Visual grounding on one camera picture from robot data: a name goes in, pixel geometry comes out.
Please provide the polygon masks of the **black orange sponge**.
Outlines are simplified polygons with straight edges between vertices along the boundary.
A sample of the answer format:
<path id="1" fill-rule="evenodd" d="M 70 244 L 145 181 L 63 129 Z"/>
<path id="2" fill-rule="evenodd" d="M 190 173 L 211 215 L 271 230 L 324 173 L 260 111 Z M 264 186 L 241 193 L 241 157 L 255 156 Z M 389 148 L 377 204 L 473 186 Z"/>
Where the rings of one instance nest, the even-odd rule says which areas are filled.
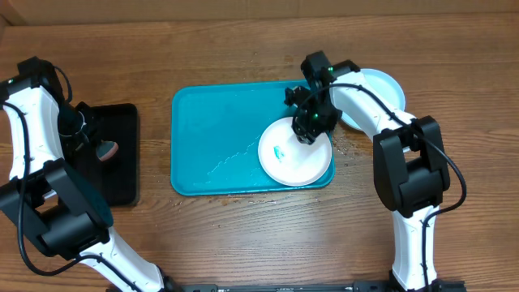
<path id="1" fill-rule="evenodd" d="M 102 140 L 96 147 L 96 155 L 100 161 L 110 160 L 118 151 L 118 144 L 114 141 Z"/>

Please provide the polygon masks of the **white plate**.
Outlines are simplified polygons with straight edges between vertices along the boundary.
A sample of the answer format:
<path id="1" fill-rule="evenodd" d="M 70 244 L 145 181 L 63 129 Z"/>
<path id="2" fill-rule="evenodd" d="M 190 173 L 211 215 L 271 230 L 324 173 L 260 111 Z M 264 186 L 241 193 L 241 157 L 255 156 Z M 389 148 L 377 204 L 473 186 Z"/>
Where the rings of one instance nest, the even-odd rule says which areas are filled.
<path id="1" fill-rule="evenodd" d="M 325 133 L 313 144 L 298 140 L 292 118 L 281 118 L 264 131 L 259 139 L 258 157 L 265 173 L 278 183 L 302 187 L 321 178 L 332 161 L 332 145 Z"/>

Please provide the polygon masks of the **light blue plate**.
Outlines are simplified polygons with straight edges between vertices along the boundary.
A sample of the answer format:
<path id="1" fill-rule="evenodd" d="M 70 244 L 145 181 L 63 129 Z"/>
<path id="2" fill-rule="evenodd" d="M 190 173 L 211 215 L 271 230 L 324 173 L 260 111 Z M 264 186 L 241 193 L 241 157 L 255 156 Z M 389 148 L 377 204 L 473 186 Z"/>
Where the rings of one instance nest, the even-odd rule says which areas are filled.
<path id="1" fill-rule="evenodd" d="M 375 69 L 362 69 L 337 78 L 334 84 L 360 85 L 374 93 L 402 122 L 410 124 L 414 116 L 405 112 L 405 95 L 400 84 L 390 75 Z M 394 130 L 401 124 L 390 116 L 365 92 L 356 88 L 336 87 L 329 90 L 333 105 L 343 112 L 342 120 L 363 131 L 371 140 L 384 129 Z"/>

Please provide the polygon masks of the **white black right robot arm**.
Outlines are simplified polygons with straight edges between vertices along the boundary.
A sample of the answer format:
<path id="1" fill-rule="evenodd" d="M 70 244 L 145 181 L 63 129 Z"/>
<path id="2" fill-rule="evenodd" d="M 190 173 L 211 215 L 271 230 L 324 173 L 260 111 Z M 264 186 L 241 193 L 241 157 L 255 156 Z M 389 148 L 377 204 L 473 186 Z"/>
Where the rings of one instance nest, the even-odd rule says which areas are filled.
<path id="1" fill-rule="evenodd" d="M 350 60 L 333 65 L 318 51 L 306 56 L 301 71 L 308 85 L 285 91 L 285 103 L 297 107 L 298 142 L 313 144 L 331 133 L 343 114 L 372 142 L 375 190 L 392 212 L 395 235 L 388 288 L 444 291 L 433 263 L 434 216 L 450 177 L 438 123 L 393 105 Z"/>

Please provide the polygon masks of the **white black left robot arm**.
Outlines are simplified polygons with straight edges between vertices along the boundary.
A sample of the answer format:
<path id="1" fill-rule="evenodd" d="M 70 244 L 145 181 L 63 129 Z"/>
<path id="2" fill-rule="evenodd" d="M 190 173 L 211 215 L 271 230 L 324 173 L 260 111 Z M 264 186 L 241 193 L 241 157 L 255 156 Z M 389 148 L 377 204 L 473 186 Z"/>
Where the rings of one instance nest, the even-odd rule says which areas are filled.
<path id="1" fill-rule="evenodd" d="M 84 264 L 115 291 L 175 291 L 177 284 L 138 255 L 114 228 L 111 209 L 139 199 L 139 115 L 132 104 L 72 104 L 69 79 L 40 58 L 18 64 L 1 84 L 13 162 L 1 210 L 26 244 Z"/>

